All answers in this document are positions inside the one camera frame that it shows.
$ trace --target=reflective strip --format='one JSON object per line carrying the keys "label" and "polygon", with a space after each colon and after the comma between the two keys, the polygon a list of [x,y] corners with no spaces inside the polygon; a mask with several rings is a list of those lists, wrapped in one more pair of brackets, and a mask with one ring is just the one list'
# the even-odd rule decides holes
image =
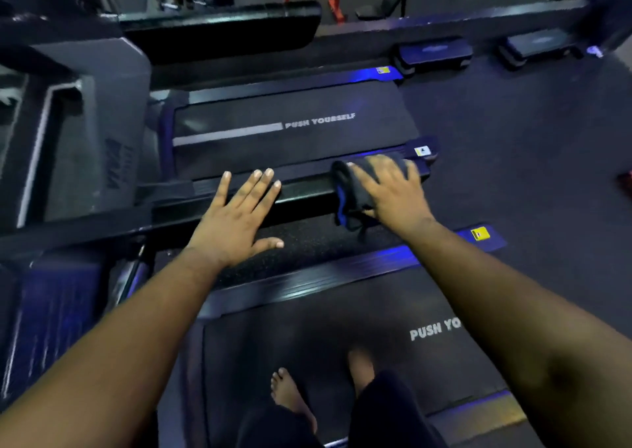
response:
{"label": "reflective strip", "polygon": [[233,128],[233,130],[225,130],[223,132],[200,133],[199,135],[176,137],[173,139],[173,146],[179,147],[181,145],[193,145],[226,138],[246,137],[248,135],[256,135],[257,133],[276,132],[282,129],[283,124],[269,124],[247,126],[246,128]]}

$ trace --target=black pants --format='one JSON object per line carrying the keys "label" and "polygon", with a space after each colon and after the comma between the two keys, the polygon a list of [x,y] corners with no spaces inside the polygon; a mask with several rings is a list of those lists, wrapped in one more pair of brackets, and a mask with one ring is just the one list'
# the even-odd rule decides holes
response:
{"label": "black pants", "polygon": [[[410,389],[390,371],[380,372],[356,400],[349,429],[349,447],[447,448],[426,420]],[[312,448],[322,444],[304,415],[282,406],[249,413],[238,448]]]}

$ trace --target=hand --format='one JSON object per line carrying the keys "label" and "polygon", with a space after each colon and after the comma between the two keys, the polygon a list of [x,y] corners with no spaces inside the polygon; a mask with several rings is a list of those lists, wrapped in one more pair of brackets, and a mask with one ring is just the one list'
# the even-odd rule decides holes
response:
{"label": "hand", "polygon": [[274,171],[270,168],[265,174],[256,170],[227,205],[231,174],[225,172],[208,211],[186,248],[198,251],[210,263],[219,263],[220,269],[238,265],[266,250],[283,248],[279,238],[255,242],[255,234],[280,192],[280,182],[276,181],[261,199],[273,176]]}
{"label": "hand", "polygon": [[434,221],[431,209],[423,195],[417,165],[406,160],[408,167],[408,180],[406,180],[399,166],[391,158],[377,155],[368,157],[368,160],[375,170],[379,183],[359,166],[349,164],[359,182],[375,202],[375,211],[371,210],[367,214],[375,216],[396,235],[408,241],[420,223],[427,220]]}

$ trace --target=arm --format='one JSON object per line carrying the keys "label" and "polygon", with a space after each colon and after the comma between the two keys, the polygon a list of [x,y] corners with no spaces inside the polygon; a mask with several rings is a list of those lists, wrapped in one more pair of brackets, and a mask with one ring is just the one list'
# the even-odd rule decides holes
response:
{"label": "arm", "polygon": [[353,166],[374,215],[411,247],[508,382],[550,447],[629,446],[632,342],[441,226],[419,174],[372,157],[379,183]]}
{"label": "arm", "polygon": [[188,246],[128,301],[77,342],[0,416],[0,446],[122,447],[154,411],[179,343],[218,273],[281,248],[255,233],[280,191],[255,172],[225,204],[230,174]]}

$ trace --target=bare foot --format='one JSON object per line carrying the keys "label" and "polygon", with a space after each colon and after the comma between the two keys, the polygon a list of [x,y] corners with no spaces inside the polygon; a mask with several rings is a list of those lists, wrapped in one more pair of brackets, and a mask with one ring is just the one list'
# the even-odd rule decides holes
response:
{"label": "bare foot", "polygon": [[373,361],[367,351],[360,348],[353,349],[347,355],[349,371],[352,374],[353,386],[356,389],[356,397],[375,378]]}
{"label": "bare foot", "polygon": [[274,403],[284,406],[294,413],[304,414],[312,424],[313,433],[316,434],[318,429],[316,417],[303,400],[298,388],[296,388],[296,383],[289,376],[288,370],[279,368],[278,372],[273,373],[272,380],[270,380],[270,389],[272,390]]}

